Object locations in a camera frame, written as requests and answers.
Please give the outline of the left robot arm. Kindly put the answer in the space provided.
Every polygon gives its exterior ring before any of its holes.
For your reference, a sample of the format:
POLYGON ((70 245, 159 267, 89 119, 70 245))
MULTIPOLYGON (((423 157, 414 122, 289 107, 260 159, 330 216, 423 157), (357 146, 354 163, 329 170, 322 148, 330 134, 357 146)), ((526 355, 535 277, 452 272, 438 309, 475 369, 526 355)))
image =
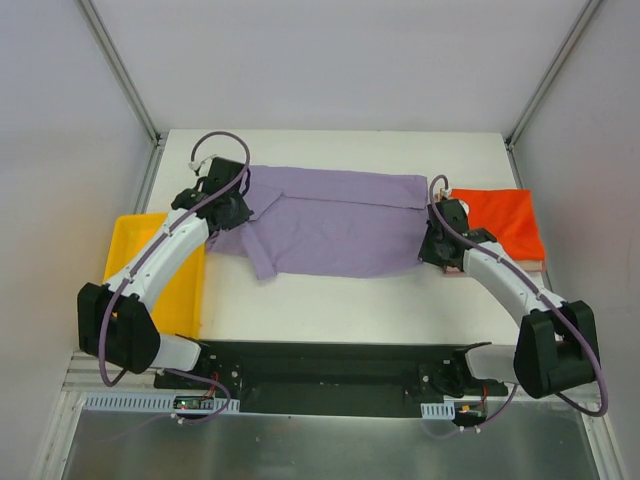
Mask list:
POLYGON ((151 239, 103 284, 85 284, 77 295, 80 349, 126 372, 176 370, 188 388, 204 387, 211 365, 200 344, 176 334, 162 334, 152 311, 165 287, 199 247, 221 232, 246 223, 252 211, 245 197, 251 173, 246 162, 211 160, 195 186, 176 195, 151 239))

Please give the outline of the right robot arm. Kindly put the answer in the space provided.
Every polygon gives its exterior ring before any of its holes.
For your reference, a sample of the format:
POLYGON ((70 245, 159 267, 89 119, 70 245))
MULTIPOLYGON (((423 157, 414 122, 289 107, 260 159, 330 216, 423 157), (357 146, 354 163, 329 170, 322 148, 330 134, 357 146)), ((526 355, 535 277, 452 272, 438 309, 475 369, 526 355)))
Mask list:
POLYGON ((470 228, 460 201, 429 205, 419 258, 477 281, 518 328, 513 346, 483 342, 456 354, 450 382, 457 392, 473 394, 486 380, 518 384, 535 399, 591 383, 606 389, 592 309, 537 286, 490 232, 470 228))

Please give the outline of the purple t-shirt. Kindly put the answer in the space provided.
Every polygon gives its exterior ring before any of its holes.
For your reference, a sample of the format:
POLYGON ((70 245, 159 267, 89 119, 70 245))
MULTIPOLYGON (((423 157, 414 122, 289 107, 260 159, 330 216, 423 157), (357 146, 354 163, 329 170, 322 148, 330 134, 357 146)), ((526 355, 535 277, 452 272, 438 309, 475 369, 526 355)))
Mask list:
POLYGON ((396 275, 420 263, 427 195, 421 175, 254 166, 251 218, 207 248, 248 258, 260 280, 396 275))

